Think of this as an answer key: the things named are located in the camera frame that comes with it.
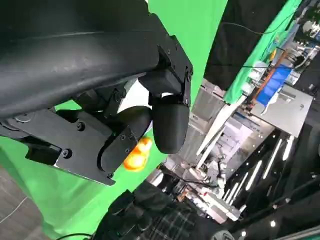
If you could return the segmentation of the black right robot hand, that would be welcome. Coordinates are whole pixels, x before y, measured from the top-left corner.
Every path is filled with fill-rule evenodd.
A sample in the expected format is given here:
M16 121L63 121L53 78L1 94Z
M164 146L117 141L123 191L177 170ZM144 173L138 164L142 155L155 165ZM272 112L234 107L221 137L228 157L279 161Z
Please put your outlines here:
M101 219L93 240L153 240L164 205L154 196L140 199L126 190L109 206Z

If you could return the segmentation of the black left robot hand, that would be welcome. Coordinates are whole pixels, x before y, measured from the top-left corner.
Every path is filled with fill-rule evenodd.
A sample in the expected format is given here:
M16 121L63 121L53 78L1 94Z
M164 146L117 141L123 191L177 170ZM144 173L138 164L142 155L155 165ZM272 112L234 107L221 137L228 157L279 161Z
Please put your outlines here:
M29 160L111 186L149 127L178 153L192 75L143 0L0 3L0 134Z

